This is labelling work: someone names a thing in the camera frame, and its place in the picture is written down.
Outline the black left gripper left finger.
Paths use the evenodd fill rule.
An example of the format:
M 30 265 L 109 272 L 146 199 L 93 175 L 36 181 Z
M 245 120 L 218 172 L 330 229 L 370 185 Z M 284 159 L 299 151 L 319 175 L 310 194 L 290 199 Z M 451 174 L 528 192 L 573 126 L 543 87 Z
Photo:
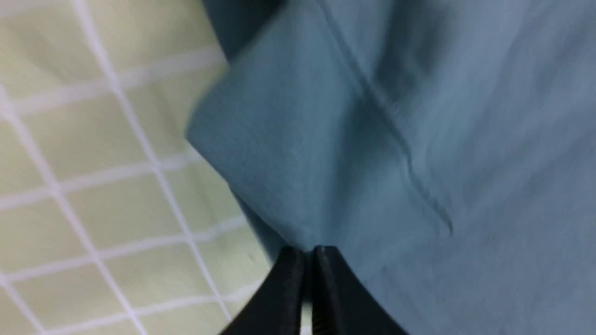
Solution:
M 222 335 L 299 335 L 305 255 L 281 248 L 264 282 Z

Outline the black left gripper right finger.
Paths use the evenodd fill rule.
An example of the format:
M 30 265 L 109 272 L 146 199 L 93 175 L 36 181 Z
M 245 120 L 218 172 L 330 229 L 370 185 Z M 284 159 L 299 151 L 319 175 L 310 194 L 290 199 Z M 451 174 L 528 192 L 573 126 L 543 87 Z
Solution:
M 312 253 L 314 335 L 405 335 L 352 272 L 340 250 L 317 246 Z

